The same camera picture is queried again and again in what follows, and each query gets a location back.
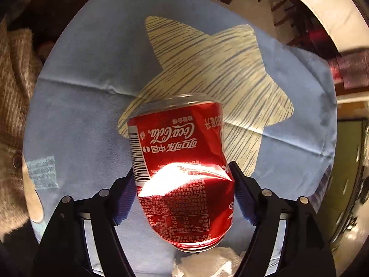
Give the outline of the red cola can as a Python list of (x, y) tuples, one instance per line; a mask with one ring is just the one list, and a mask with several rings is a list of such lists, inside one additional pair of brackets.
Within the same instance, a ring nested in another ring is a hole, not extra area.
[(179, 250), (216, 246), (231, 228), (235, 181), (223, 152), (221, 103), (180, 94), (128, 119), (137, 197), (151, 228)]

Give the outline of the white tissue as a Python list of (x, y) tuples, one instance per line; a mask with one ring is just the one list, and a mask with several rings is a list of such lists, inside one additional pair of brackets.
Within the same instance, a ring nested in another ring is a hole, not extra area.
[(231, 248), (220, 247), (185, 256), (174, 265), (171, 276), (234, 276), (243, 255), (244, 252), (239, 256)]

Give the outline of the blue star tablecloth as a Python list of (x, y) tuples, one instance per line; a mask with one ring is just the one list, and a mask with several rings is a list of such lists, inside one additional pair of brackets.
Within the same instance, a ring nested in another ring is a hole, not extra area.
[(128, 119), (180, 94), (221, 103), (223, 152), (249, 177), (256, 225), (234, 195), (235, 276), (335, 276), (310, 201), (335, 155), (331, 69), (207, 0), (90, 0), (36, 83), (24, 154), (45, 212), (33, 276), (171, 276), (179, 250), (139, 199), (113, 220), (112, 185), (133, 168)]

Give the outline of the beige knit sweater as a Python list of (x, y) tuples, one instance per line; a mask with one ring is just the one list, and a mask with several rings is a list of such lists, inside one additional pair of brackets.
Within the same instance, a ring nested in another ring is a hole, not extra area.
[(26, 117), (42, 62), (30, 29), (8, 31), (1, 19), (1, 234), (28, 220), (39, 223), (43, 207), (23, 157)]

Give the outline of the white hanging cloth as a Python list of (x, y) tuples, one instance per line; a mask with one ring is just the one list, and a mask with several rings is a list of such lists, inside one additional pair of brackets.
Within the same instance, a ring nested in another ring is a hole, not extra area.
[(368, 25), (352, 0), (300, 0), (317, 17), (340, 52), (368, 48)]

